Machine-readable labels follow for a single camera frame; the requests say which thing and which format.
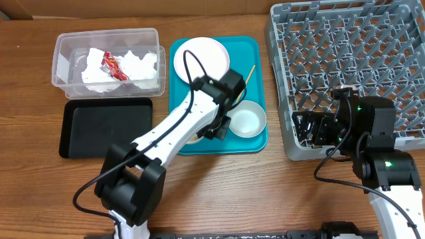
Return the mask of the red snack wrapper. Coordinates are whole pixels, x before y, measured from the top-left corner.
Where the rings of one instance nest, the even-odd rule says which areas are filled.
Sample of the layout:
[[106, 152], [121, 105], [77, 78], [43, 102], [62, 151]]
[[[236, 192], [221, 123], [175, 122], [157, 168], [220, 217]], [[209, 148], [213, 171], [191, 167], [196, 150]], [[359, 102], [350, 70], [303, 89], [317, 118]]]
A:
[[100, 69], [119, 81], [128, 81], [128, 76], [122, 71], [116, 58], [108, 51], [103, 55]]

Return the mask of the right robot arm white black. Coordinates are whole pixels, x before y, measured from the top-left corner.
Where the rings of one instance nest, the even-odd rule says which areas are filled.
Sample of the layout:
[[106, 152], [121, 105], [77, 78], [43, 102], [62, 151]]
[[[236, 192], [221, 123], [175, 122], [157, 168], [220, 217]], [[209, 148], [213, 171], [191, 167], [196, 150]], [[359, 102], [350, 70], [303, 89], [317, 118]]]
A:
[[313, 176], [362, 189], [385, 238], [423, 238], [420, 175], [413, 157], [395, 147], [393, 102], [378, 96], [339, 96], [338, 100], [335, 113], [295, 112], [292, 119], [300, 138], [311, 136], [314, 145], [329, 146], [326, 159], [336, 151], [348, 156], [361, 182], [328, 179], [317, 172]]

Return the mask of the grey green ceramic bowl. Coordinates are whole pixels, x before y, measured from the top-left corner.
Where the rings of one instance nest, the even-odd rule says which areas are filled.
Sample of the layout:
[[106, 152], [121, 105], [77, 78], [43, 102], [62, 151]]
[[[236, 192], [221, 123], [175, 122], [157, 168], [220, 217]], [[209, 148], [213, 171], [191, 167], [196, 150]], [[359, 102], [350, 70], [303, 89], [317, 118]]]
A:
[[227, 116], [231, 119], [230, 130], [239, 137], [256, 137], [266, 128], [266, 112], [253, 101], [241, 101]]

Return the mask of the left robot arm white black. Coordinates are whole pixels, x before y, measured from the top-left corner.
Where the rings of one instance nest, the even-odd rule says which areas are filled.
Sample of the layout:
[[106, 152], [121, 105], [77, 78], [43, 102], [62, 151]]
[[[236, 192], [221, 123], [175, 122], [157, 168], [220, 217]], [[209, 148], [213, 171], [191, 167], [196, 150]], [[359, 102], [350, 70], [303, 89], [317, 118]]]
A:
[[246, 84], [229, 70], [220, 80], [204, 75], [189, 86], [187, 97], [159, 125], [127, 147], [108, 149], [94, 192], [114, 221], [113, 238], [149, 238], [147, 219], [161, 200], [167, 166], [194, 136], [225, 138], [227, 113]]

